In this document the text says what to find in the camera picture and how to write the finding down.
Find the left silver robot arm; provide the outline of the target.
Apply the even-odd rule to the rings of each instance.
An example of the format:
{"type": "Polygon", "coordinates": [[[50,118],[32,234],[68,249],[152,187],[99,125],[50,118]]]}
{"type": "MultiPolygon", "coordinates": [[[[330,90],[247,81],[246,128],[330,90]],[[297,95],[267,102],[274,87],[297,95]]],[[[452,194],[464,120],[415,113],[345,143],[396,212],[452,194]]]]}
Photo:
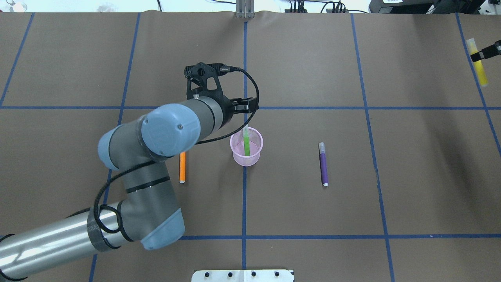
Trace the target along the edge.
{"type": "Polygon", "coordinates": [[[217,102],[201,96],[165,104],[104,134],[99,157],[117,174],[87,211],[2,237],[1,281],[22,281],[127,242],[155,250],[180,239],[186,229],[165,161],[201,143],[233,114],[257,109],[258,98],[217,102]]]}

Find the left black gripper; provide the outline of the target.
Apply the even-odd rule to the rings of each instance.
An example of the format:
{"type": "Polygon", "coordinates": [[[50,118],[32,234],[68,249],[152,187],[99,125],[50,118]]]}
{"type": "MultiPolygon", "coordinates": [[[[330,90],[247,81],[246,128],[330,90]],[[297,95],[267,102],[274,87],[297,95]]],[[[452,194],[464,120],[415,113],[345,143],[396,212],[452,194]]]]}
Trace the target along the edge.
{"type": "Polygon", "coordinates": [[[233,114],[252,114],[258,110],[258,98],[224,98],[224,125],[233,114]]]}

